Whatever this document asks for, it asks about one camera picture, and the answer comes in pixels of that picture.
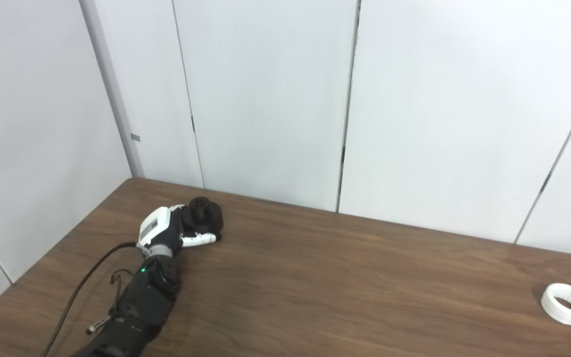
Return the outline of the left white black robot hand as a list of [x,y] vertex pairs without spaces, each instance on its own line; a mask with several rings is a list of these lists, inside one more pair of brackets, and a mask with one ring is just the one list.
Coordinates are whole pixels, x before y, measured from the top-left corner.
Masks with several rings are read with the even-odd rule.
[[174,257],[182,248],[220,241],[224,215],[220,205],[197,197],[188,205],[161,206],[140,226],[136,248],[144,258]]

